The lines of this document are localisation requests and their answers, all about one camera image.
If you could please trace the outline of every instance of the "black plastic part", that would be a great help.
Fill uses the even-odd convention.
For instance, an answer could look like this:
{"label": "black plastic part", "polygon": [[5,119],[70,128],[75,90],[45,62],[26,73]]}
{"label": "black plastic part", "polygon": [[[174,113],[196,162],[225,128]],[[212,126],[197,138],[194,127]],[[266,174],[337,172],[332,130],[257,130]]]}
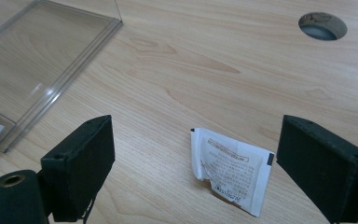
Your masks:
{"label": "black plastic part", "polygon": [[47,223],[34,171],[17,171],[0,177],[0,224],[3,223]]}
{"label": "black plastic part", "polygon": [[309,120],[284,116],[277,163],[331,223],[358,221],[358,147]]}
{"label": "black plastic part", "polygon": [[115,161],[110,116],[83,123],[41,160],[39,182],[47,212],[57,222],[87,217]]}

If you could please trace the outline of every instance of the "wooden table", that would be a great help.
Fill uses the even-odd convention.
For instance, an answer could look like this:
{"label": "wooden table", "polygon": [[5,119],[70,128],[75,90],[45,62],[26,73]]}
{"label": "wooden table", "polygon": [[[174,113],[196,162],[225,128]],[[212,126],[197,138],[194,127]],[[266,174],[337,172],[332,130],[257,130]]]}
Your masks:
{"label": "wooden table", "polygon": [[[276,152],[289,114],[358,146],[358,1],[117,3],[124,26],[0,153],[0,175],[38,171],[82,122],[111,114],[117,160],[89,223],[327,223],[276,162],[261,217],[213,196],[192,174],[190,129]],[[303,34],[298,20],[314,11],[338,16],[348,33],[338,41]]]}

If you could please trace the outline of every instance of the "white packet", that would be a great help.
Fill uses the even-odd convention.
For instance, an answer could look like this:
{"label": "white packet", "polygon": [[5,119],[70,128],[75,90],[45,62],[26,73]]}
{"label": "white packet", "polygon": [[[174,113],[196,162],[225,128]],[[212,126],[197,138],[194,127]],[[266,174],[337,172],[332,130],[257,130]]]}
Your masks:
{"label": "white packet", "polygon": [[196,178],[210,179],[213,191],[260,217],[274,154],[207,129],[191,131]]}

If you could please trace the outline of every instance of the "transparent lid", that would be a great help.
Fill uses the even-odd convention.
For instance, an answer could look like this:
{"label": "transparent lid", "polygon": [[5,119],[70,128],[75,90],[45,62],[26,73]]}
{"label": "transparent lid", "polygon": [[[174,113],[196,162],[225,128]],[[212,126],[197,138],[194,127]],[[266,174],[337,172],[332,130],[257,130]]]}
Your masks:
{"label": "transparent lid", "polygon": [[121,25],[114,0],[0,0],[0,149],[26,132]]}

